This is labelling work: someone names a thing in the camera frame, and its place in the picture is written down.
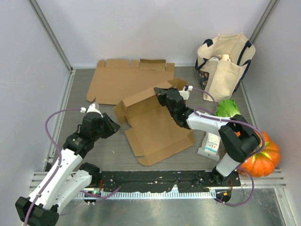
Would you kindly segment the brown cardboard box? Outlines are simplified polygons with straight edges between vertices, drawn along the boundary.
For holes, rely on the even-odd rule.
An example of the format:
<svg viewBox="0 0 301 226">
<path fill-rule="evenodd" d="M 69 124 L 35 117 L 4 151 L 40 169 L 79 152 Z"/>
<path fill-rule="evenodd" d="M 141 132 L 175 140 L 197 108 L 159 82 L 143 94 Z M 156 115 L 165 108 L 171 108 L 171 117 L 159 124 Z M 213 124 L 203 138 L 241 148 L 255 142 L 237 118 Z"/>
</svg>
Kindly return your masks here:
<svg viewBox="0 0 301 226">
<path fill-rule="evenodd" d="M 192 130 L 179 127 L 160 105 L 154 88 L 124 98 L 114 107 L 120 122 L 130 126 L 125 135 L 140 164 L 151 166 L 194 145 Z"/>
</svg>

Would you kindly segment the white packet with blue label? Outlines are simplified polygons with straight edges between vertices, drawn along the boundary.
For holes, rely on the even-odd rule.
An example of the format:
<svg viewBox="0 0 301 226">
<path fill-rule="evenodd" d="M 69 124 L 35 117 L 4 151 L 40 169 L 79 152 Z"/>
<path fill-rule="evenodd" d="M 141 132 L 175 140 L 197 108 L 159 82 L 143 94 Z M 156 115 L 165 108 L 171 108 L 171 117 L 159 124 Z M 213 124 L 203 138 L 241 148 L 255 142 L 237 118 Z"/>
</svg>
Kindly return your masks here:
<svg viewBox="0 0 301 226">
<path fill-rule="evenodd" d="M 202 141 L 201 147 L 198 149 L 197 154 L 209 158 L 213 161 L 219 161 L 219 146 L 221 138 L 212 133 L 206 133 Z"/>
</svg>

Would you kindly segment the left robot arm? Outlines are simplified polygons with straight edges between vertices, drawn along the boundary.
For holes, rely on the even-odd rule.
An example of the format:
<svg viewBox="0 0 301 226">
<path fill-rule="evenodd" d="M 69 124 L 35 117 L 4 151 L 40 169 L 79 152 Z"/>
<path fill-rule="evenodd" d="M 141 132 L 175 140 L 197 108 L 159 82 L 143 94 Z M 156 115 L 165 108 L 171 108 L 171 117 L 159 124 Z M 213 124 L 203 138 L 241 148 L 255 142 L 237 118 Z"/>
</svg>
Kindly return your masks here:
<svg viewBox="0 0 301 226">
<path fill-rule="evenodd" d="M 42 182 L 28 197 L 19 197 L 15 203 L 20 220 L 25 226 L 54 226 L 63 209 L 85 187 L 97 187 L 100 169 L 84 163 L 68 180 L 72 170 L 80 164 L 95 142 L 106 139 L 119 130 L 106 113 L 88 110 L 75 133 L 67 137 L 58 159 Z"/>
</svg>

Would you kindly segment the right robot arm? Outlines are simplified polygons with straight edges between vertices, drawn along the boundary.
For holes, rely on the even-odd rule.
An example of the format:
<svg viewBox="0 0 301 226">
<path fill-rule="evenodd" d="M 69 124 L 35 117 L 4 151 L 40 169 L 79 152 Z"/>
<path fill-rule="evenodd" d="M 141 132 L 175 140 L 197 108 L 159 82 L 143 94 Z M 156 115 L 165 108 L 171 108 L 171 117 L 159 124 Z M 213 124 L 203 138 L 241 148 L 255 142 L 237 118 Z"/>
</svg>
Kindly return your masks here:
<svg viewBox="0 0 301 226">
<path fill-rule="evenodd" d="M 234 170 L 264 147 L 265 139 L 242 115 L 211 116 L 187 107 L 185 101 L 192 89 L 192 86 L 185 86 L 183 90 L 155 87 L 154 91 L 160 105 L 168 109 L 179 127 L 205 131 L 221 138 L 226 153 L 212 170 L 212 179 L 216 185 L 223 186 Z"/>
</svg>

